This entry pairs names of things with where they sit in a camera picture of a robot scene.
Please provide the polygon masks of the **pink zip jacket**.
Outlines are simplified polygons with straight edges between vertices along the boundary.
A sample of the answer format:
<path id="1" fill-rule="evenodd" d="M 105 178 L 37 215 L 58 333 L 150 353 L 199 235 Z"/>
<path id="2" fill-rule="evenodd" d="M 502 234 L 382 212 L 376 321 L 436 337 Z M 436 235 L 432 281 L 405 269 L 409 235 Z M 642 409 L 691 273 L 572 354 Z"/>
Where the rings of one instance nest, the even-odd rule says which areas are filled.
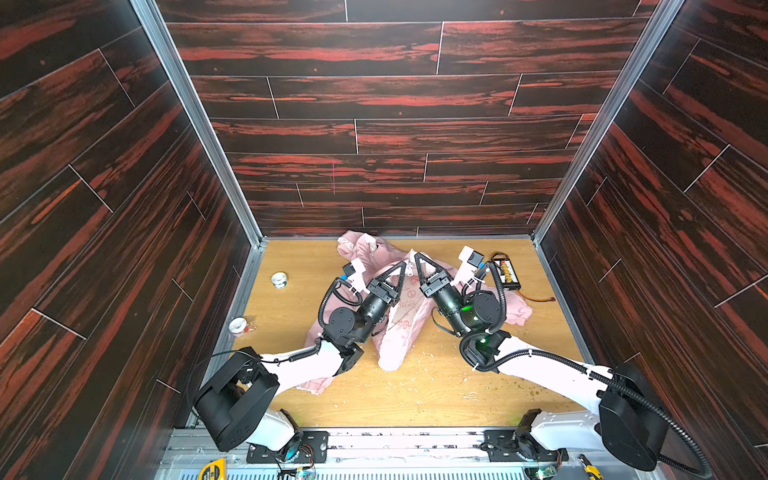
<path id="1" fill-rule="evenodd" d="M 436 304 L 427 299 L 419 288 L 414 250 L 407 253 L 386 240 L 367 233 L 348 230 L 337 239 L 337 252 L 347 260 L 359 259 L 365 267 L 364 280 L 370 281 L 400 261 L 406 262 L 405 288 L 399 303 L 387 314 L 382 326 L 375 327 L 373 343 L 378 352 L 378 366 L 385 371 L 399 369 L 413 347 Z M 507 301 L 506 323 L 523 326 L 532 316 L 533 308 L 518 293 L 505 291 Z M 299 390 L 314 395 L 322 394 L 333 378 L 319 378 L 300 384 Z"/>

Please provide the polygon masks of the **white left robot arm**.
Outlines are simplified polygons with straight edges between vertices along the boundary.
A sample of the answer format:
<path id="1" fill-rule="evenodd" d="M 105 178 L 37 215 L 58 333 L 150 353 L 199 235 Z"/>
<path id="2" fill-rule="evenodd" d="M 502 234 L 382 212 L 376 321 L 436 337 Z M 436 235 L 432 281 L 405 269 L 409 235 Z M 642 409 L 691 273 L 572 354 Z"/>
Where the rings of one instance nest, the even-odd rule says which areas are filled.
<path id="1" fill-rule="evenodd" d="M 404 261 L 367 283 L 357 276 L 359 266 L 346 265 L 344 275 L 327 289 L 318 308 L 320 333 L 310 347 L 264 356 L 251 347 L 234 350 L 192 396 L 192 408 L 219 451 L 262 447 L 281 462 L 298 453 L 304 434 L 288 413 L 270 408 L 273 400 L 307 382 L 351 370 L 402 294 Z"/>

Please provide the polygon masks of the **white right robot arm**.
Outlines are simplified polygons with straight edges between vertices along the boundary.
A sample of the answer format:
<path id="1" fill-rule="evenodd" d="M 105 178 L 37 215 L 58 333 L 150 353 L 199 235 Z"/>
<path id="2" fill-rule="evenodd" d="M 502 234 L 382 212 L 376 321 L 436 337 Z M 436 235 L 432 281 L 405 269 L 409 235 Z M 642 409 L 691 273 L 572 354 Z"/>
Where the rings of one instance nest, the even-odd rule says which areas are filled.
<path id="1" fill-rule="evenodd" d="M 425 297 L 459 338 L 462 359 L 477 372 L 518 377 L 581 406 L 570 414 L 530 411 L 517 446 L 534 459 L 561 449 L 595 447 L 639 471 L 665 464 L 699 479 L 713 474 L 694 438 L 672 417 L 644 374 L 632 365 L 590 365 L 534 347 L 503 328 L 506 294 L 520 281 L 509 257 L 490 259 L 465 247 L 455 273 L 417 252 L 413 262 Z"/>

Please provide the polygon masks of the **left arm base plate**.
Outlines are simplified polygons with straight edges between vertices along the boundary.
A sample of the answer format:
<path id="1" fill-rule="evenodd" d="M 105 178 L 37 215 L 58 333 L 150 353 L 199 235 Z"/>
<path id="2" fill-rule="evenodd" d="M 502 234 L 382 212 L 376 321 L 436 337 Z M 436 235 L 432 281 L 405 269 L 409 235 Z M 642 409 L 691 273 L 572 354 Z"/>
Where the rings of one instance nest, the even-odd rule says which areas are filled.
<path id="1" fill-rule="evenodd" d="M 329 433 L 321 430 L 304 430 L 295 433 L 277 450 L 264 445 L 248 444 L 247 464 L 313 464 L 325 463 Z"/>

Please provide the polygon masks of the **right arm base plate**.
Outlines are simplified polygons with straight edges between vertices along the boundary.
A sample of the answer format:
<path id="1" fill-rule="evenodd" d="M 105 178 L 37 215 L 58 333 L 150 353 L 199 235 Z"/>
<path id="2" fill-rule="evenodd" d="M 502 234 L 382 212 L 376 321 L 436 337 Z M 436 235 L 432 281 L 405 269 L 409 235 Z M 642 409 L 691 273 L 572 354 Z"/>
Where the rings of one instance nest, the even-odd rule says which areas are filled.
<path id="1" fill-rule="evenodd" d="M 485 430 L 480 449 L 491 462 L 564 462 L 569 459 L 565 449 L 548 450 L 527 430 Z"/>

